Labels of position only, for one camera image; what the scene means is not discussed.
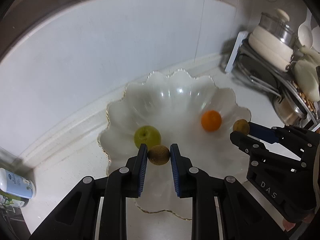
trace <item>white pot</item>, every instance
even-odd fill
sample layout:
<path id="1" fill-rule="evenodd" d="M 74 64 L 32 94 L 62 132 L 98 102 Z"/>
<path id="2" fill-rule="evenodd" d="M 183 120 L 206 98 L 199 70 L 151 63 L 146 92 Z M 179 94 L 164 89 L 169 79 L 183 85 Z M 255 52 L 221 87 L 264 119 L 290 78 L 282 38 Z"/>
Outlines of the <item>white pot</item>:
<path id="1" fill-rule="evenodd" d="M 281 71 L 287 72 L 293 50 L 281 43 L 275 36 L 257 26 L 249 36 L 250 46 L 266 61 Z"/>

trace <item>pot lid knob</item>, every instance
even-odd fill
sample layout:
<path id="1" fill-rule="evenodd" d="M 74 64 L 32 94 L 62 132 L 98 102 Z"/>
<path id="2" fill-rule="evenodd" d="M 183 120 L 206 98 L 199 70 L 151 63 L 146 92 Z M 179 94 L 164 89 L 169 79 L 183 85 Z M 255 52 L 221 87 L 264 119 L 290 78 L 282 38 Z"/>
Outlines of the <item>pot lid knob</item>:
<path id="1" fill-rule="evenodd" d="M 290 21 L 289 15 L 284 10 L 276 8 L 276 13 L 277 13 L 277 16 L 279 17 L 279 19 L 281 21 L 283 21 L 284 23 Z"/>

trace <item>green apple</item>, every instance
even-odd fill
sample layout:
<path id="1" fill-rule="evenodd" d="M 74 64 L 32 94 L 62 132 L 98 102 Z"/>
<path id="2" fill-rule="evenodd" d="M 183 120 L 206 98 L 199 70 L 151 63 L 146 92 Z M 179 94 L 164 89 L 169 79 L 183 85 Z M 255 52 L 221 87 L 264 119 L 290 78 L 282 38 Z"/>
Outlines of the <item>green apple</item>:
<path id="1" fill-rule="evenodd" d="M 161 135 L 159 131 L 151 125 L 142 126 L 134 133 L 134 144 L 140 148 L 141 143 L 145 143 L 148 149 L 161 144 Z"/>

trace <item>orange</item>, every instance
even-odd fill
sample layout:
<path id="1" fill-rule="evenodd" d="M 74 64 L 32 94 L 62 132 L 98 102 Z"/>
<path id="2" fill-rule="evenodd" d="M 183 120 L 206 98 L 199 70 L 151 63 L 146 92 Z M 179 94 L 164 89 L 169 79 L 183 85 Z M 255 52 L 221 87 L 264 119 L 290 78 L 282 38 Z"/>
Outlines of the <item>orange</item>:
<path id="1" fill-rule="evenodd" d="M 222 123 L 221 115 L 214 110 L 204 112 L 201 117 L 201 125 L 207 132 L 213 132 L 220 128 Z"/>

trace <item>metal screw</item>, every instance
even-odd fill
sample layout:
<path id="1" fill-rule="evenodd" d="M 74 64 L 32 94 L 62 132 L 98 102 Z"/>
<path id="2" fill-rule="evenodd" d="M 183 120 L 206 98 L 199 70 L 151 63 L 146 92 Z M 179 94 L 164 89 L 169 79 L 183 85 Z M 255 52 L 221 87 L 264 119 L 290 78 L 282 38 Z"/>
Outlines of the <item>metal screw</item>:
<path id="1" fill-rule="evenodd" d="M 84 177 L 82 182 L 85 183 L 85 184 L 88 184 L 92 181 L 92 178 L 91 177 Z"/>
<path id="2" fill-rule="evenodd" d="M 127 173 L 129 169 L 127 167 L 122 167 L 119 169 L 120 173 Z"/>
<path id="3" fill-rule="evenodd" d="M 196 167 L 191 167 L 191 168 L 189 169 L 189 171 L 190 171 L 191 173 L 198 173 L 198 172 L 199 172 L 199 169 L 196 168 Z"/>
<path id="4" fill-rule="evenodd" d="M 226 177 L 226 180 L 227 180 L 227 182 L 229 182 L 229 183 L 234 183 L 234 182 L 236 182 L 236 178 L 233 177 L 233 176 L 227 176 L 227 177 Z"/>

